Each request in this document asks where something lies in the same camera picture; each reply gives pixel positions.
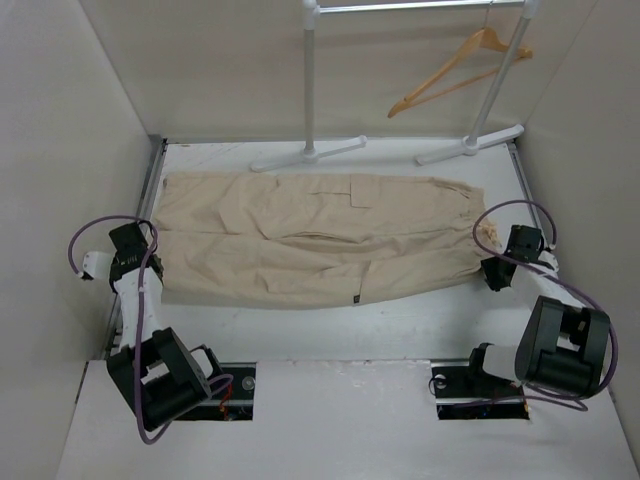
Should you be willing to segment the beige trousers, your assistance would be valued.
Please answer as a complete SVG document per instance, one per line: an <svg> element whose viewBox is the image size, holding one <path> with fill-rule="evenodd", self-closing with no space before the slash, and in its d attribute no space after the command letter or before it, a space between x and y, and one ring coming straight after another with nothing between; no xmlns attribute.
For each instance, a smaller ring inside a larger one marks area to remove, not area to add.
<svg viewBox="0 0 640 480"><path fill-rule="evenodd" d="M472 279L500 245L484 210L482 189L437 177L186 172L153 219L173 297L310 309Z"/></svg>

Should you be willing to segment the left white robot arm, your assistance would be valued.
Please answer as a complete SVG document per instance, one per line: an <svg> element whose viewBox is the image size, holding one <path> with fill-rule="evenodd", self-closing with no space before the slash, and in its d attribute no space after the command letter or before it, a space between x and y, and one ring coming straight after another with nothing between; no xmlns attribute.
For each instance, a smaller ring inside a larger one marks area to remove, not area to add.
<svg viewBox="0 0 640 480"><path fill-rule="evenodd" d="M107 371L135 415L143 442L153 444L172 421L227 390L233 375L209 347L190 350L174 329L162 325L164 270L155 227L138 220L109 237L115 255L108 281L120 301L122 336Z"/></svg>

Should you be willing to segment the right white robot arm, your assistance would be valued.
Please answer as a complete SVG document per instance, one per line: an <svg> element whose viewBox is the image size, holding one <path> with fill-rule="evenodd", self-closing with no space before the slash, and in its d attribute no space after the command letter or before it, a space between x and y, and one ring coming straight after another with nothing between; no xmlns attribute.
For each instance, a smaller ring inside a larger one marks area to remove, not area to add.
<svg viewBox="0 0 640 480"><path fill-rule="evenodd" d="M531 313L516 346L482 343L465 365L433 365L430 393L457 414L544 401L583 411L601 382L611 322L553 281L540 230L514 225L503 254L482 261L494 292L517 292Z"/></svg>

